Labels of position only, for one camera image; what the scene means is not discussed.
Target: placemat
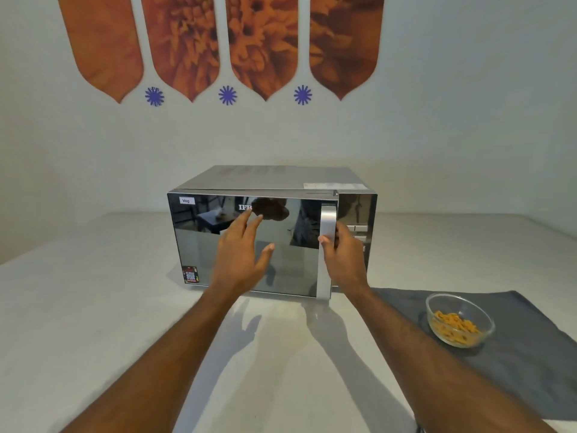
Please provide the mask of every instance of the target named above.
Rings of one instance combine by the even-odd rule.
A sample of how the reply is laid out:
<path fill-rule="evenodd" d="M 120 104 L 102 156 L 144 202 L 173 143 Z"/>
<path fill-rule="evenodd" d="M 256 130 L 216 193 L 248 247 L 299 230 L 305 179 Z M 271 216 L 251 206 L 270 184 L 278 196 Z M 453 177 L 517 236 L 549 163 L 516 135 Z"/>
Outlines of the placemat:
<path fill-rule="evenodd" d="M 542 418 L 577 421 L 577 342 L 516 291 L 455 293 L 484 309 L 495 333 L 481 346 L 453 348 L 429 328 L 425 299 L 432 291 L 373 289 L 441 346 L 514 394 Z"/>

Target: bowl of pasta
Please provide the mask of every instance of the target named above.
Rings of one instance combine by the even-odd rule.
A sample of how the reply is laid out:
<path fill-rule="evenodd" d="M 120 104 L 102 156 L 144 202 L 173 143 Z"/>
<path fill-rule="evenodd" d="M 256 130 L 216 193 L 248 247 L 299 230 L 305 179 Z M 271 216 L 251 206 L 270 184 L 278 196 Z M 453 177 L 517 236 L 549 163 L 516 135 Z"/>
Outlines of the bowl of pasta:
<path fill-rule="evenodd" d="M 456 348 L 473 348 L 495 331 L 495 322 L 478 305 L 450 293 L 433 293 L 426 301 L 433 333 Z"/>

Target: white sticker on microwave top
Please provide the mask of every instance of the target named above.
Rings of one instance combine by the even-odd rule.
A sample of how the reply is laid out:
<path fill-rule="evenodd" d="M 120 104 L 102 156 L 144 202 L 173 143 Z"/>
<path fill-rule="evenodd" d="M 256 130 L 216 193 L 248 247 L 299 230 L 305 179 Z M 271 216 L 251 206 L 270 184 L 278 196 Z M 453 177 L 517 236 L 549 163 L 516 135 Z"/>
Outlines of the white sticker on microwave top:
<path fill-rule="evenodd" d="M 305 190 L 368 190 L 361 183 L 309 182 L 303 186 Z"/>
<path fill-rule="evenodd" d="M 194 197 L 180 196 L 180 200 L 181 200 L 181 204 L 184 204 L 184 205 L 196 205 L 196 203 L 194 203 Z"/>

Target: orange floral panel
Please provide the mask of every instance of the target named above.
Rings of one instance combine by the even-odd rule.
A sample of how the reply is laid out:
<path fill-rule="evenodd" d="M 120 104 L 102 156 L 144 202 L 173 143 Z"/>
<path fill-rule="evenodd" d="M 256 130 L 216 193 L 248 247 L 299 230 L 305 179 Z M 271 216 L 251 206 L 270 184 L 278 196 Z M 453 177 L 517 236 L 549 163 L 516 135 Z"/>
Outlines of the orange floral panel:
<path fill-rule="evenodd" d="M 142 0 L 142 8 L 156 72 L 194 101 L 220 69 L 214 0 Z"/>
<path fill-rule="evenodd" d="M 310 69 L 342 100 L 377 66 L 385 0 L 310 0 Z"/>
<path fill-rule="evenodd" d="M 226 0 L 235 76 L 264 100 L 297 71 L 298 0 Z"/>
<path fill-rule="evenodd" d="M 119 103 L 144 73 L 130 0 L 58 0 L 78 71 Z"/>

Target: person's left hand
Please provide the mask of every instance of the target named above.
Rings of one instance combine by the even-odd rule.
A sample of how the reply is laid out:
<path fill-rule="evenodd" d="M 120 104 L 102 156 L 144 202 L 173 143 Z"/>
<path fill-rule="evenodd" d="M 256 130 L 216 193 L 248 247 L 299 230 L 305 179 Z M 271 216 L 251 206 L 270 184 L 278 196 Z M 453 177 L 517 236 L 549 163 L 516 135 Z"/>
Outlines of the person's left hand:
<path fill-rule="evenodd" d="M 246 210 L 221 235 L 216 251 L 215 267 L 209 290 L 226 295 L 235 301 L 252 289 L 264 276 L 275 249 L 266 246 L 255 263 L 256 229 L 263 217 L 258 216 L 247 225 L 251 210 Z"/>

